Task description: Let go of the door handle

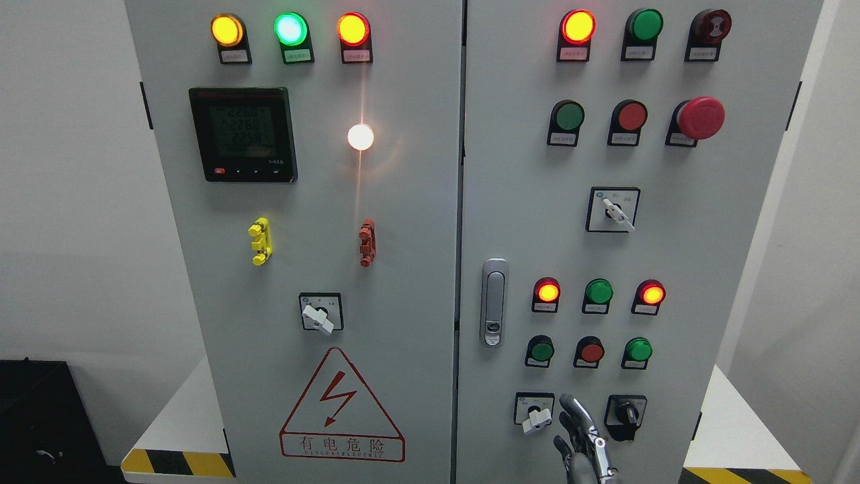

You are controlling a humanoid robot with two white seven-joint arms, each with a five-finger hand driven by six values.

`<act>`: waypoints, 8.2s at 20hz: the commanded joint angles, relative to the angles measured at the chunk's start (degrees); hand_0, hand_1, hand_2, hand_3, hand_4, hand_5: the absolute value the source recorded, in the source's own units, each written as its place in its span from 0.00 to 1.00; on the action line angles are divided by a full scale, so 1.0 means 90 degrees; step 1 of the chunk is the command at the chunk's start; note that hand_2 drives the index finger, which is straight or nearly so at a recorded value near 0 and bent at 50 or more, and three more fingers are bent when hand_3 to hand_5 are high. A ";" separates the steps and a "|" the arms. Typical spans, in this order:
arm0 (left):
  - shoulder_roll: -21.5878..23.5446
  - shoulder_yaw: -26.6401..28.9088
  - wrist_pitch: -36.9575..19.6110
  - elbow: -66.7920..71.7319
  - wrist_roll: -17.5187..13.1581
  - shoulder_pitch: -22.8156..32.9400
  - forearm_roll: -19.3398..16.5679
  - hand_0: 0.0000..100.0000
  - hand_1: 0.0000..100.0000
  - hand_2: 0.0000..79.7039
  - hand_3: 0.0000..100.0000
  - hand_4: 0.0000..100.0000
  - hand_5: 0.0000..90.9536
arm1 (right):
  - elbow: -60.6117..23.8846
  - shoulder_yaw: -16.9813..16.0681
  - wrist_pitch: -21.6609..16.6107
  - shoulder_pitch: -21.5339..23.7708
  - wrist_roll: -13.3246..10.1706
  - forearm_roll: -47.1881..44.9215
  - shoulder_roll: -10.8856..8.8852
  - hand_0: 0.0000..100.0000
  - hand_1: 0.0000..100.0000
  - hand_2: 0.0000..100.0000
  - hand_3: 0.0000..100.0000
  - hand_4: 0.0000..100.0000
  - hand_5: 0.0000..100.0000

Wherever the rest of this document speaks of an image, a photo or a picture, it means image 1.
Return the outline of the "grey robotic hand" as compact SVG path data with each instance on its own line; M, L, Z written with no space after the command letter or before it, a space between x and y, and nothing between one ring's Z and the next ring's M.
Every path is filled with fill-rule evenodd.
M567 483L623 483L620 472L610 462L605 438L578 399L568 393L559 398L563 409L558 421L569 441L559 435L554 445L562 457Z

